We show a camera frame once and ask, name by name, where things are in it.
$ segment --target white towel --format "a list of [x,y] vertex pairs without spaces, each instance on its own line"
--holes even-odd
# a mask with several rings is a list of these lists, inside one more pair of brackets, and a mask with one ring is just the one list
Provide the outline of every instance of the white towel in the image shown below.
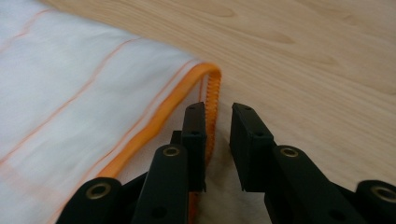
[[0,1],[0,223],[55,222],[80,185],[118,176],[133,156],[122,181],[147,171],[199,101],[210,155],[219,80],[215,65],[165,44]]

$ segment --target wood grain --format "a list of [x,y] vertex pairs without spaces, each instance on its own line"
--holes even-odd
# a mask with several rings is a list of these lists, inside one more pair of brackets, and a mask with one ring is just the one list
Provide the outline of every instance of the wood grain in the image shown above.
[[396,185],[396,2],[391,0],[46,0],[219,65],[217,151],[199,223],[270,223],[240,191],[231,105],[250,105],[279,144],[304,150],[348,189]]

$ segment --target wooden surface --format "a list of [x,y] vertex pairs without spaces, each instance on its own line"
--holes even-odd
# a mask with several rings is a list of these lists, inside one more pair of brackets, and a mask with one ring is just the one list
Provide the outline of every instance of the wooden surface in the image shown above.
[[216,154],[199,223],[270,223],[240,191],[228,149],[233,102],[348,189],[396,185],[396,2],[391,0],[46,0],[156,39],[223,72]]

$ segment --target metal screw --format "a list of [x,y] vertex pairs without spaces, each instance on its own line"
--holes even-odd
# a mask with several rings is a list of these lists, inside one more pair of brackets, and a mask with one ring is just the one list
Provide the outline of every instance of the metal screw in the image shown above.
[[287,157],[297,157],[298,156],[298,151],[293,148],[289,148],[289,147],[284,147],[284,148],[280,149],[280,153],[282,153],[284,156],[287,156]]
[[177,156],[180,153],[180,150],[177,147],[168,147],[163,150],[163,155],[165,156]]
[[85,195],[91,200],[96,200],[105,197],[110,191],[111,186],[107,182],[100,182],[88,188]]
[[396,192],[381,186],[371,187],[372,193],[383,201],[396,203]]

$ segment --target fabric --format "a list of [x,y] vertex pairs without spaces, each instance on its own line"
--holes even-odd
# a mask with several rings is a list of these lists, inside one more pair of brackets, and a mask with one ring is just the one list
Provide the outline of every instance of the fabric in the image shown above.
[[215,65],[174,47],[0,1],[0,223],[53,223],[84,182],[146,172],[200,101],[210,156],[219,82]]

